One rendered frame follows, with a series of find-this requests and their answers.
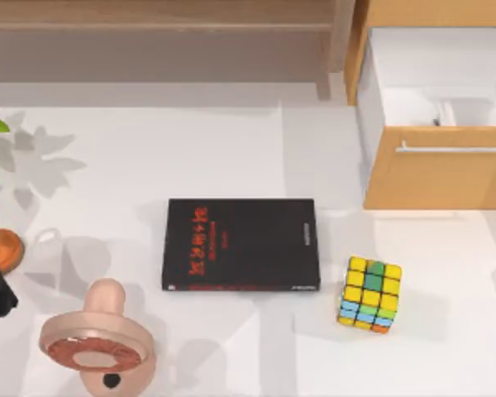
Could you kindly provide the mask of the black book with red print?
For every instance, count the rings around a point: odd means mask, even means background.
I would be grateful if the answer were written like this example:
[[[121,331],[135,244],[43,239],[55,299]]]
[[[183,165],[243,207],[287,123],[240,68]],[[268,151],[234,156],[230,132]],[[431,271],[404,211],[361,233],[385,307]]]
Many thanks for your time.
[[[172,198],[164,291],[317,291],[311,198]]]

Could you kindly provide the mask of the multicoloured puzzle cube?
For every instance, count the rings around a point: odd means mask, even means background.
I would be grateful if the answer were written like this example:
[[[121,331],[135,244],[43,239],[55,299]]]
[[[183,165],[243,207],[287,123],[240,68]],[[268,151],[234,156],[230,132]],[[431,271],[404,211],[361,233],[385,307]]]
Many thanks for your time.
[[[399,265],[352,256],[338,304],[337,322],[388,333],[398,312],[402,275]]]

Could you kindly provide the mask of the wooden open shelf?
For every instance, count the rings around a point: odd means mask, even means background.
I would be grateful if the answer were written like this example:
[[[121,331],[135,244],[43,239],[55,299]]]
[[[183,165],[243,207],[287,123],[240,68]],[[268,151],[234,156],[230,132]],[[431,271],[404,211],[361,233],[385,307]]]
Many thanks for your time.
[[[355,0],[0,0],[0,84],[312,84]]]

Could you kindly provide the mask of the wooden cupboard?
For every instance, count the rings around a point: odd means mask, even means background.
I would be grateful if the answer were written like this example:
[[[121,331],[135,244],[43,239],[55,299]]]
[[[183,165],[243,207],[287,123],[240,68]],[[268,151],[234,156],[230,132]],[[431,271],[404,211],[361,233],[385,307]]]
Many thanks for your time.
[[[347,103],[357,104],[373,27],[496,27],[496,0],[356,0],[344,67]]]

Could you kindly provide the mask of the pale wooden drawer front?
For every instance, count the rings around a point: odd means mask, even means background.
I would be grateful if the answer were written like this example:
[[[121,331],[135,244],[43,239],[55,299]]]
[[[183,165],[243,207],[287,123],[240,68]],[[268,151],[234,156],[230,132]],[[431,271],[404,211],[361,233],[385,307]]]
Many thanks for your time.
[[[496,127],[385,127],[367,209],[496,210],[496,154],[396,153],[409,146],[496,146]]]

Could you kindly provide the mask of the white drawer inside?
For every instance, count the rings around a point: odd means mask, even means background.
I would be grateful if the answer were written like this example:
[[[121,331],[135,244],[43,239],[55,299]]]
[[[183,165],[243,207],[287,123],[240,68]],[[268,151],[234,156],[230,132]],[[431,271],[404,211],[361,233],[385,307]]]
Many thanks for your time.
[[[365,194],[385,127],[496,127],[496,27],[373,29],[356,109]]]

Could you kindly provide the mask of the orange wooden figure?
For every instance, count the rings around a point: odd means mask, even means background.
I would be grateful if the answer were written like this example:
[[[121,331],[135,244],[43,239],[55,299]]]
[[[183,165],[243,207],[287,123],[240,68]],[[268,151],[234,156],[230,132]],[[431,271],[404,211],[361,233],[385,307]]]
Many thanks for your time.
[[[25,245],[12,230],[0,228],[0,271],[7,275],[21,263],[25,253]]]

